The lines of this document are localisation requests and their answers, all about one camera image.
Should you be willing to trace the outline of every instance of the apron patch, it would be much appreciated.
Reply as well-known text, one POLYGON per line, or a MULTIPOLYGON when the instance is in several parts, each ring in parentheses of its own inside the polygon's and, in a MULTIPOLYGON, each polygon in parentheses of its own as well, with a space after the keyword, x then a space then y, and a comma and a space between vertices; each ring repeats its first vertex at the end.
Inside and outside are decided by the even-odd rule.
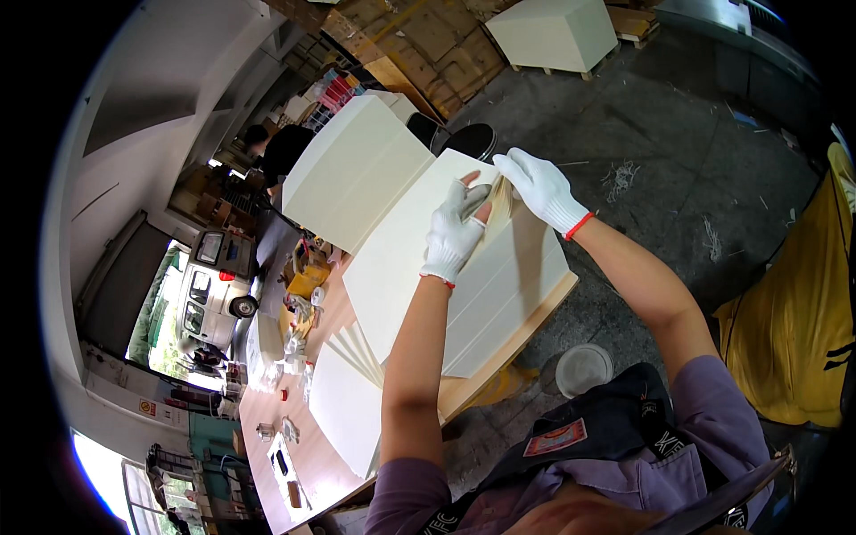
POLYGON ((586 423, 580 418, 559 429, 530 438, 523 456, 534 457, 535 455, 558 451, 587 438, 586 423))

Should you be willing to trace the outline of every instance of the window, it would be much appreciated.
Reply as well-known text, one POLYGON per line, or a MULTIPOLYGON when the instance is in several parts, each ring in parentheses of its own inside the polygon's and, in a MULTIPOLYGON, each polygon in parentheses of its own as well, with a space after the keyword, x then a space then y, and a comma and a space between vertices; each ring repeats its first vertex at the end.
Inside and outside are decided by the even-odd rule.
MULTIPOLYGON (((169 508, 198 509, 196 503, 191 502, 185 496, 186 490, 193 490, 193 483, 181 476, 170 474, 170 481, 163 486, 163 494, 166 505, 169 508)), ((155 499, 152 492, 152 484, 146 475, 142 465, 132 461, 122 462, 122 480, 125 484, 125 497, 128 499, 128 508, 131 511, 131 523, 138 535, 172 535, 178 530, 166 516, 163 508, 155 499)), ((193 535, 205 535, 202 526, 194 526, 188 519, 190 514, 184 514, 184 520, 190 524, 190 532, 193 535)))
POLYGON ((193 273, 193 280, 190 282, 190 297, 204 305, 208 302, 208 290, 211 289, 211 277, 202 271, 193 273))
POLYGON ((207 264, 216 264, 217 257, 220 256, 220 244, 222 243, 222 232, 206 232, 199 244, 199 252, 196 253, 196 259, 207 264))
POLYGON ((188 301, 184 311, 184 328, 198 335, 202 331, 203 316, 205 316, 205 311, 202 310, 202 307, 188 301))

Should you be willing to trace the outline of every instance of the bucket lid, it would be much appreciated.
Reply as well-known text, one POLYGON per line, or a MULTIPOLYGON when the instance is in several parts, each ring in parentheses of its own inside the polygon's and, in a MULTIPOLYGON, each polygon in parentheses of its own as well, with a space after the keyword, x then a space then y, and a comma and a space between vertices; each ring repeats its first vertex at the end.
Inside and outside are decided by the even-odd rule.
POLYGON ((556 386, 567 398, 612 379, 612 358, 606 349, 593 343, 570 348, 556 365, 556 386))

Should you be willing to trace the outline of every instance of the white van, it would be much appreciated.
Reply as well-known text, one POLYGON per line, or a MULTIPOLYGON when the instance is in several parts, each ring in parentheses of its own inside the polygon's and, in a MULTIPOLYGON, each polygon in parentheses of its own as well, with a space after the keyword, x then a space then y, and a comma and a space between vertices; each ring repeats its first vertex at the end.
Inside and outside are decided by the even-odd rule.
POLYGON ((225 351, 238 318, 251 318, 259 303, 250 293, 258 270, 256 244, 221 229, 200 232, 181 280, 175 337, 191 336, 225 351))

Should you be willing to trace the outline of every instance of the glove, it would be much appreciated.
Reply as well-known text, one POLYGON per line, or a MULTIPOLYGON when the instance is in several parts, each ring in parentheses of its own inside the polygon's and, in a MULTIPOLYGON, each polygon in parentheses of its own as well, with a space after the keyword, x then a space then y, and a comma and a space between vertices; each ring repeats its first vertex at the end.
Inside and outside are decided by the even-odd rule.
POLYGON ((508 178, 533 214, 556 229, 565 240, 592 214, 571 195, 571 184, 552 162, 518 148, 496 154, 493 164, 508 178))
POLYGON ((450 288, 455 287, 458 273, 484 234, 490 214, 490 203, 484 202, 490 185, 467 187, 477 176, 478 171, 474 171, 461 180, 452 181, 445 202, 431 214, 431 231, 425 237, 428 253, 419 274, 438 276, 450 288), (478 211, 464 221, 465 214, 478 205, 481 205, 478 211))

